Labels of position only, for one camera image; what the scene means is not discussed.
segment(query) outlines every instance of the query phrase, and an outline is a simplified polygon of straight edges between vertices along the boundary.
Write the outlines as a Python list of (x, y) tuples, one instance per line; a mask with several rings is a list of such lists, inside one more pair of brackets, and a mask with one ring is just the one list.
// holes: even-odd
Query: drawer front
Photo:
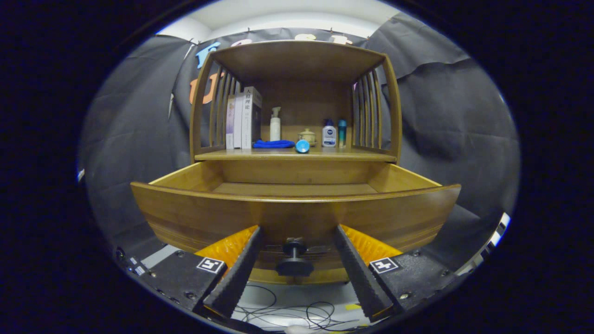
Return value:
[(242, 229), (260, 225), (266, 246), (255, 268), (264, 270), (259, 279), (264, 280), (266, 275), (275, 275), (269, 270), (284, 258), (279, 245), (288, 237), (304, 237), (308, 246), (317, 250), (304, 257), (317, 270), (334, 270), (338, 273), (335, 277), (341, 277), (342, 263), (331, 238), (338, 224), (404, 252), (425, 245), (446, 221), (460, 185), (309, 197), (220, 194), (139, 182), (132, 183), (132, 190), (156, 235), (187, 251), (198, 251)]

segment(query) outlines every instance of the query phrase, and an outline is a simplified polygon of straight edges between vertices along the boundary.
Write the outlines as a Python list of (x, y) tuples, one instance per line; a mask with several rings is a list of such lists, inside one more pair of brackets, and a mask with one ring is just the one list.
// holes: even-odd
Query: small ceramic jar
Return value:
[(306, 128), (305, 131), (299, 133), (297, 140), (306, 140), (310, 146), (315, 146), (315, 133)]

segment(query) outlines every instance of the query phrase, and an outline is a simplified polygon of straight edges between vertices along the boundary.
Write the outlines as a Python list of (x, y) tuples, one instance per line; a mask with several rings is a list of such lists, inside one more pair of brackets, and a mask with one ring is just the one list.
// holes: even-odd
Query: white book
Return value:
[(251, 149), (252, 144), (260, 139), (262, 95), (253, 86), (246, 87), (244, 93), (241, 112), (241, 148)]
[(225, 148), (233, 149), (233, 125), (235, 122), (235, 95), (229, 95), (227, 98), (227, 122), (225, 124), (226, 137)]
[(233, 117), (233, 148), (241, 148), (241, 118), (245, 93), (235, 95), (235, 116)]

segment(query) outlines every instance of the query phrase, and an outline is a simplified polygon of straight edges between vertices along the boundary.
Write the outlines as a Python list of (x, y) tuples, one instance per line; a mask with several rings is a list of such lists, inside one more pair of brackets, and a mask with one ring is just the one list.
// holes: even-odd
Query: book spine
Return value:
[(241, 148), (252, 148), (252, 102), (254, 97), (253, 87), (245, 89), (244, 102), (242, 103), (242, 120), (241, 120)]
[(227, 100), (227, 123), (225, 124), (226, 137), (225, 148), (233, 149), (233, 126), (235, 122), (235, 96), (229, 96)]
[(243, 104), (245, 93), (235, 96), (235, 116), (233, 120), (233, 148), (241, 148), (241, 119), (243, 116)]

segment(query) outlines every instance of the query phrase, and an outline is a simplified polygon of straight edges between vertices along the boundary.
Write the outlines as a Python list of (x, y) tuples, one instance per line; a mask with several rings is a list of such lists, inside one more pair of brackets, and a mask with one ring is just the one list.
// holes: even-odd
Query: open drawer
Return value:
[(392, 163), (347, 160), (207, 160), (131, 186), (159, 239), (187, 251), (260, 225), (265, 246), (250, 279), (278, 283), (286, 238), (309, 247), (315, 270), (302, 283), (347, 281), (336, 225), (409, 251), (433, 240), (460, 192)]

